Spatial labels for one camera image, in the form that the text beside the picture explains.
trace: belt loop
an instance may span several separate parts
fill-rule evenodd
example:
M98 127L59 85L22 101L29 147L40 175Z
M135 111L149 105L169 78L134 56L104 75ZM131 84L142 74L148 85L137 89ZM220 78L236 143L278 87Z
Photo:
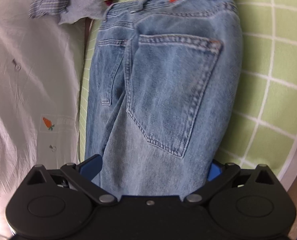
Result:
M136 13L136 12L140 12L144 9L145 5L147 4L147 2L149 2L150 0L139 0L138 4L136 5L136 9L130 11L130 13Z
M103 15L103 21L104 21L104 22L107 21L107 20L106 20L106 17L107 17L107 15L108 15L108 13L109 13L109 10L111 10L111 8L113 7L113 5L114 5L114 3L111 4L111 5L105 10L104 15Z

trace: gray cloth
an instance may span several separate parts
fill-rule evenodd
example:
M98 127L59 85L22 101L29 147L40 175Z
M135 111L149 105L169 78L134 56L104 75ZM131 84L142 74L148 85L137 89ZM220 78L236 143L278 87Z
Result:
M70 0L66 11L60 13L59 24L72 24L85 17L102 19L106 9L104 0Z

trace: seam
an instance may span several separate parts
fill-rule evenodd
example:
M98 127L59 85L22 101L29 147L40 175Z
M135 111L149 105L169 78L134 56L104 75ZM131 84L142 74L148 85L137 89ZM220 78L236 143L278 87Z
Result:
M191 12L186 12L186 13L156 12L154 14L146 15L143 18L139 19L135 25L137 26L140 22L142 22L146 18L154 16L154 15L169 15L169 16L183 17L183 18L186 18L186 17L207 18L207 17L214 16L215 14L217 14L218 12L221 12L221 11L231 11L231 12L234 12L235 14L238 14L237 7L234 3L223 2L218 5L215 5L212 10L205 10L205 11L199 11L199 12L193 12L193 13L191 13Z
M212 41L208 38L202 38L199 36L188 34L162 34L162 35L142 35L140 34L139 44L169 44L176 43L179 45L194 46L197 49L203 51L210 51L212 53L218 53L221 48L219 41Z
M153 9L159 9L159 8L165 8L165 7L169 7L170 4L164 4L164 5L159 5L159 6L155 6L155 7L144 7L143 9L134 9L132 11L130 11L130 13L137 13L137 12L145 12L145 11L149 11L149 10L153 10Z
M125 90L128 92L127 93L127 109L130 107L131 100L133 98L133 91L130 86L130 78L131 78L131 67L132 67L132 40L134 38L135 34L131 37L129 40L129 43L127 44L126 47L126 63L125 63Z
M109 39L109 40L98 41L97 46L101 46L101 45L125 46L126 42L127 42L127 40Z
M121 11L116 11L116 12L113 11L112 14L107 14L106 16L107 17L114 17L114 16L117 16L117 15L120 15L121 13L126 12L129 9L132 9L132 7L123 8L123 10L121 10Z
M129 22L117 22L117 23L113 23L113 24L110 24L110 25L101 25L99 27L99 30L107 30L107 29L109 29L111 27L115 27L115 26L121 26L121 27L133 29L132 24L129 23Z
M183 154L186 152L186 149L188 147L188 144L189 144L189 141L190 141L190 138L191 138L191 135L192 135L192 130L193 130L193 127L194 127L194 124L195 124L195 120L196 120L196 117L197 117L197 114L199 112L199 109L200 109L200 106L201 106L201 102L202 102L202 99L203 99L203 96L204 96L204 92L206 90L206 87L209 83L209 80L210 80L210 76L213 72L213 69L215 68L215 64L218 60L218 57L219 57L219 53L215 54L213 56L213 61L210 60L210 55L208 55L208 59L207 59L207 69L206 71L204 72L205 76L204 76L204 79L203 79L203 75L202 75L202 78L199 82L199 84L197 85L197 87L199 89L196 90L196 93L195 95L193 96L193 100L191 102L191 105L189 107L189 114L191 113L191 118L192 120L189 120L189 118L187 119L187 122L186 122L186 131L184 132L184 136L186 135L186 144L184 146L184 149L183 149Z
M170 154L176 156L176 157L179 157L179 158L182 158L184 156L184 154L180 154L177 152L177 150L175 149L171 149L170 147L167 147L165 146L164 144L160 143L159 141L157 141L156 139L154 138L151 138L150 136L147 135L147 133L145 132L145 130L142 128L142 126L138 123L138 121L135 119L134 115L132 114L132 112L130 111L131 110L131 107L128 106L127 108L127 113L128 115L132 118L132 120L134 121L134 123L136 124L136 126L140 129L142 135L144 136L145 140L154 145L154 146L157 146L167 152L169 152Z
M115 76L116 76L116 73L118 72L120 66L121 66L121 63L122 63L122 60L123 60L123 55L121 57L121 60L118 64L118 67L116 68L116 70L113 72L113 74L111 75L111 78L110 78L110 88L109 88L109 94L108 94L108 98L109 100L105 100L105 102L102 101L102 105L111 105L112 104L112 90L113 90L113 82L114 82L114 79L115 79Z
M92 62L95 62L95 66L91 66L90 68L91 68L91 70L94 69L95 83L96 83L96 88L97 88L96 91L98 91L98 93L101 95L101 93L100 93L99 78L98 78L98 75L97 75L97 73L99 72L99 70L98 70L98 64L96 63L96 62L98 62L98 60L97 60L98 54L99 54L98 53L98 49L96 48L96 50L94 51L94 55L93 55L94 60L92 60Z
M113 3L113 4L111 5L111 6L112 6L111 9L109 10L109 11L111 11L111 13L113 13L113 14L107 14L106 16L114 16L114 15L118 15L118 14L120 14L120 13L122 13L122 12L128 10L129 8L132 8L133 5L136 5L136 1L138 1L138 0L134 0L134 1L125 1L125 2L123 2L123 4L126 4L126 3L133 3L133 4L130 5L130 7L128 7L128 8L120 8L120 9L118 9L118 8L114 9L114 6L117 6L117 4L119 4L119 3Z

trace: white sheet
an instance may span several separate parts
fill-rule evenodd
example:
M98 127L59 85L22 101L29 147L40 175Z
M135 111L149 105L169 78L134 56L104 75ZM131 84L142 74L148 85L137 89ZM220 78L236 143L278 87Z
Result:
M0 0L0 234L30 168L77 162L84 22L29 19L31 0Z

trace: screw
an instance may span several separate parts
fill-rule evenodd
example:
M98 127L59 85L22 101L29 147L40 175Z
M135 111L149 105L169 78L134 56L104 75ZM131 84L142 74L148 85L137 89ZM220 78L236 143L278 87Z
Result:
M99 197L99 201L102 203L111 203L115 200L115 197L110 194L104 194Z
M186 197L186 199L188 202L195 203L195 202L200 202L203 198L199 194L190 194Z
M146 204L147 204L148 206L153 206L153 205L155 204L155 202L154 202L153 200L148 200L148 201L146 202Z

